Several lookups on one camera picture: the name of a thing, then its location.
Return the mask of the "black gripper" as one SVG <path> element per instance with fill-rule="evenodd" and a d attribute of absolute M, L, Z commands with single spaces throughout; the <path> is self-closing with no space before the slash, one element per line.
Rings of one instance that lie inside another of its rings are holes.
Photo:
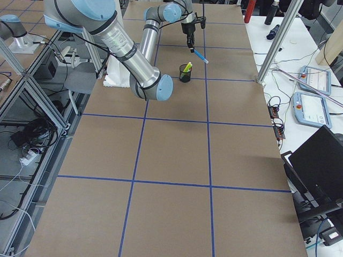
<path fill-rule="evenodd" d="M 195 52 L 194 49 L 194 32 L 196 31 L 196 24 L 200 24 L 201 29 L 206 27 L 206 17 L 198 16 L 197 13 L 190 13 L 185 20 L 181 22 L 182 32 L 187 34 L 187 46 L 191 53 Z"/>

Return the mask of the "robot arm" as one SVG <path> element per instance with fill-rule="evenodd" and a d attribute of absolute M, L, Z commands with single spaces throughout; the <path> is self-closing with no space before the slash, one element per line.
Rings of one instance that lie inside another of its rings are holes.
<path fill-rule="evenodd" d="M 44 1 L 45 23 L 64 32 L 89 32 L 98 36 L 115 58 L 130 72 L 130 88 L 144 100 L 166 101 L 173 80 L 161 74 L 137 48 L 117 20 L 114 1 Z"/>
<path fill-rule="evenodd" d="M 196 25 L 206 27 L 206 17 L 199 16 L 193 10 L 192 1 L 170 1 L 158 6 L 149 7 L 144 13 L 145 25 L 140 42 L 140 51 L 150 61 L 157 38 L 162 28 L 180 23 L 182 32 L 187 36 L 187 47 L 205 64 L 208 60 L 195 49 Z"/>

